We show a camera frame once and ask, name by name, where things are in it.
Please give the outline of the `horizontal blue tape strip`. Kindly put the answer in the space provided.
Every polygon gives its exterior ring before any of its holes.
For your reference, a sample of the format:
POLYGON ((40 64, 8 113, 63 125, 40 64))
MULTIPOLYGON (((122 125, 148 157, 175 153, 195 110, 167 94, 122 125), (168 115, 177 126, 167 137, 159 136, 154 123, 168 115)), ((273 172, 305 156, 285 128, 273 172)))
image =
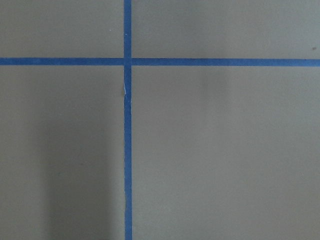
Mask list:
POLYGON ((87 58, 87 57, 2 57, 2 66, 237 66, 319 67, 319 59, 290 58, 87 58))

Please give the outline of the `vertical blue tape strip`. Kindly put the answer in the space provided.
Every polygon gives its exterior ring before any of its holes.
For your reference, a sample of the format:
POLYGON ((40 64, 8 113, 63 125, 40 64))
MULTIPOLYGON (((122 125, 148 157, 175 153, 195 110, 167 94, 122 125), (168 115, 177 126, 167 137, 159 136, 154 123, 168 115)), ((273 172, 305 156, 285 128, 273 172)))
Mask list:
POLYGON ((123 3, 123 73, 124 73, 124 191, 125 240, 133 238, 132 200, 132 2, 123 3))

